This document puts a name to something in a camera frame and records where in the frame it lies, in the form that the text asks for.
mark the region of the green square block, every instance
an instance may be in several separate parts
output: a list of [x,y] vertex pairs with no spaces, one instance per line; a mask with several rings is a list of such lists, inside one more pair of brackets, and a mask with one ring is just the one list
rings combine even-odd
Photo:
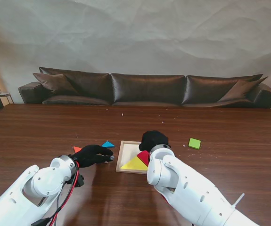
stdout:
[[200,149],[200,140],[196,140],[193,138],[190,138],[190,142],[189,142],[189,147],[195,148],[195,149]]

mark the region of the red triangle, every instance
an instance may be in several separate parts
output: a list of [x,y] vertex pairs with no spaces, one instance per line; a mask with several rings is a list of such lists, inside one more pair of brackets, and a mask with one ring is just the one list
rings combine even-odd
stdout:
[[81,150],[81,148],[79,148],[79,147],[74,147],[74,152],[79,152]]
[[149,158],[149,152],[147,151],[142,151],[140,152],[137,157],[146,165],[148,166],[149,165],[149,161],[148,161],[148,158]]

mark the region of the throw pillow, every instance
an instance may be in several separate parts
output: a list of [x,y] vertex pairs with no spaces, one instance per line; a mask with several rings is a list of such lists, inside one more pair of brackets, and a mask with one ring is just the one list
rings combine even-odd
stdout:
[[233,99],[242,99],[245,98],[246,95],[257,87],[261,82],[263,82],[266,78],[257,80],[257,81],[238,81],[230,91],[225,94],[219,101],[227,101]]
[[52,92],[54,95],[79,96],[79,93],[67,81],[63,74],[40,74],[33,73],[42,86]]

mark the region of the blue tangram piece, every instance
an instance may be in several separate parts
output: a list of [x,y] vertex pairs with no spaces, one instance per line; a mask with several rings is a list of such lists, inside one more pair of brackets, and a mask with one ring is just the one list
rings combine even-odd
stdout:
[[115,147],[112,143],[110,143],[109,141],[106,141],[102,147]]

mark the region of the wooden table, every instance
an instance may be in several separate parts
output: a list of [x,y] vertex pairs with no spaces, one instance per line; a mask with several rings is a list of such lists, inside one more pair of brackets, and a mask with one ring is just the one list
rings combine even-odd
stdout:
[[[228,201],[244,192],[238,209],[271,226],[271,110],[265,109],[7,105],[0,112],[0,195],[26,168],[47,167],[73,146],[109,140],[117,158],[121,140],[140,141],[152,129],[166,134],[175,155]],[[199,151],[186,146],[190,137],[202,140]],[[58,226],[190,225],[145,175],[115,172],[116,160],[81,169],[86,184],[75,189]]]

